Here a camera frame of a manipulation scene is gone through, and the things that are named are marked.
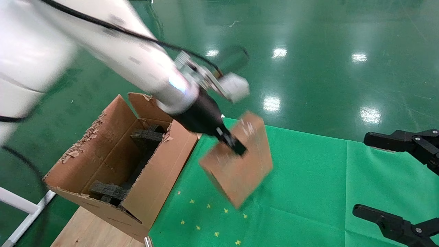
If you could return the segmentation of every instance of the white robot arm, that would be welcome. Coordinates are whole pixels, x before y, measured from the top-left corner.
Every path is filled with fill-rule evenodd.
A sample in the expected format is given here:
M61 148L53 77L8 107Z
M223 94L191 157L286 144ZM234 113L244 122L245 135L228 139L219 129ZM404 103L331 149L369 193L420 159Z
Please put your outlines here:
M0 32L6 34L0 41L0 145L62 74L80 45L154 95L159 107L188 130L216 136L237 154L245 152L225 128L205 89L213 88L236 102L248 94L247 81L234 74L218 81L184 52L174 62L157 42L145 41L155 37L128 1L12 0L0 7L4 12Z

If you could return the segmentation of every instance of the open cardboard box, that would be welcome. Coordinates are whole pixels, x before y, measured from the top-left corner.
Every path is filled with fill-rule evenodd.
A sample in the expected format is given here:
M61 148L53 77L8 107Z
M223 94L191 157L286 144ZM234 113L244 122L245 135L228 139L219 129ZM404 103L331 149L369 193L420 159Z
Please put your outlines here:
M143 242L198 138L160 110L149 96L129 93L129 101L139 119L118 95L44 181L58 195ZM100 201L100 196L90 191L92 183L125 182L142 158L130 135L152 124L168 131L121 202L123 208Z

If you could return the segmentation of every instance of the torn cardboard edge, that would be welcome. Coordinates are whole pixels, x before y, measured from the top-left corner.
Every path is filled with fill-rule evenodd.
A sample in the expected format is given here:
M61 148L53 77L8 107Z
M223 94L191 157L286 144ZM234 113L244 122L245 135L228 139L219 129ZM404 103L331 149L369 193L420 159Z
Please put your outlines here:
M75 158L79 156L79 153L84 152L84 149L82 148L83 144L91 139L95 139L97 137L96 133L99 131L98 128L101 124L104 123L102 121L102 117L105 116L105 113L103 112L99 117L93 121L91 124L91 127L88 128L83 135L83 137L77 141L71 148L69 148L58 160L58 162L62 162L63 164L66 163L71 157Z

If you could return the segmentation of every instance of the box flap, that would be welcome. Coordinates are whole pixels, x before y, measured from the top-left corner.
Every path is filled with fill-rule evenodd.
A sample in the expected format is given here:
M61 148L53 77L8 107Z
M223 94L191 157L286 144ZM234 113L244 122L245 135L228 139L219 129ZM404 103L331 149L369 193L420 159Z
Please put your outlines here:
M53 187L81 192L135 121L136 116L118 95L93 122L83 138L69 148L52 167L44 181Z
M155 99L146 94L129 93L128 100L136 110L139 118L153 119L165 122L172 122L172 118L162 111L155 102Z
M158 146L122 202L147 228L154 223L197 140L196 134L173 121L169 136Z

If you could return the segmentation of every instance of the green cloth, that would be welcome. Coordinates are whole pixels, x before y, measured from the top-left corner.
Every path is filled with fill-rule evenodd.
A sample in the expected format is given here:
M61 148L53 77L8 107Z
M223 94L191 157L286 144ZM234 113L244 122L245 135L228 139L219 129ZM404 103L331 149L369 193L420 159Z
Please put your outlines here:
M235 120L224 122L230 127ZM354 217L352 207L365 204L414 224L439 217L439 178L408 153L270 126L266 131L273 170L239 210L200 168L198 161L217 142L200 139L151 229L155 246L236 246L238 240L248 247L402 246Z

